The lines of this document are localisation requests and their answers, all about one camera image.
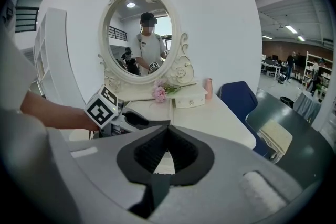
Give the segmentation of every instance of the mirror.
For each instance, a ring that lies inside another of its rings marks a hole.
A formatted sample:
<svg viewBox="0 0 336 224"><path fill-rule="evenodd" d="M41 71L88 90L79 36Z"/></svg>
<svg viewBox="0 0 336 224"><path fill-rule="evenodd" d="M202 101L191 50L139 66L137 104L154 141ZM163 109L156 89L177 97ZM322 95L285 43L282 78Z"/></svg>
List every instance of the mirror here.
<svg viewBox="0 0 336 224"><path fill-rule="evenodd" d="M160 0L122 0L112 15L108 37L110 54L130 74L147 76L167 58L172 24Z"/></svg>

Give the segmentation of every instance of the gray tablecloth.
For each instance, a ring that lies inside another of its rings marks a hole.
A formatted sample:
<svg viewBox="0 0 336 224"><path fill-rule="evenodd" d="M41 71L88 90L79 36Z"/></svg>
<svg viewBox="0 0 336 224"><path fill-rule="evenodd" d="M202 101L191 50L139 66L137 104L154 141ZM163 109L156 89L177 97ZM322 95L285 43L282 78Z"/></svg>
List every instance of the gray tablecloth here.
<svg viewBox="0 0 336 224"><path fill-rule="evenodd" d="M309 122L315 120L320 108L321 103L307 91L303 91L293 105L293 109Z"/></svg>

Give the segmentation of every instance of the brick wall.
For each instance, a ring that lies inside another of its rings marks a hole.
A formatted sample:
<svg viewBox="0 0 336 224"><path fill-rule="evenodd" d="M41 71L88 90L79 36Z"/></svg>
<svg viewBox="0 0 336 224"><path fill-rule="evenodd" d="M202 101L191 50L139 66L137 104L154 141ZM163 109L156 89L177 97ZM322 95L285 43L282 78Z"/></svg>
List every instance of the brick wall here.
<svg viewBox="0 0 336 224"><path fill-rule="evenodd" d="M262 54L266 54L266 57L277 55L281 61L286 61L292 51L295 51L296 54L301 54L303 56L306 56L308 51L310 54L314 54L331 61L333 60L332 50L324 49L318 46L278 41L263 41L262 43Z"/></svg>

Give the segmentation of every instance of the vase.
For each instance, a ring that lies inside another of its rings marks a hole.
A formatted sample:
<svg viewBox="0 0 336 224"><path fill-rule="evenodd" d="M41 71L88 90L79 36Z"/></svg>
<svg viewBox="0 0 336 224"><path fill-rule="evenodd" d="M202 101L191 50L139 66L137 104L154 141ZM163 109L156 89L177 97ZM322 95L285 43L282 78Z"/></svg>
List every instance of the vase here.
<svg viewBox="0 0 336 224"><path fill-rule="evenodd" d="M206 100L210 100L212 98L212 79L206 79L205 81L205 90L208 92L205 95Z"/></svg>

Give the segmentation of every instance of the white pillar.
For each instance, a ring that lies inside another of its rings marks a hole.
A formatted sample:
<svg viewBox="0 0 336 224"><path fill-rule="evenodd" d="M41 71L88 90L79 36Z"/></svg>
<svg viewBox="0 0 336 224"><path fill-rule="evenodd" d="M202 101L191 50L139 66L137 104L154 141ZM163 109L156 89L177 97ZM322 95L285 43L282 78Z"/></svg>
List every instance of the white pillar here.
<svg viewBox="0 0 336 224"><path fill-rule="evenodd" d="M335 12L333 7L331 6L329 0L325 0L328 6L329 14L331 17L331 25L333 30L333 39L334 39L334 57L331 71L331 78L328 86L327 93L322 102L321 109L316 116L313 124L311 125L316 131L320 131L325 122L328 120L334 100L336 98L336 49L335 49L335 41L336 41L336 20L335 20Z"/></svg>

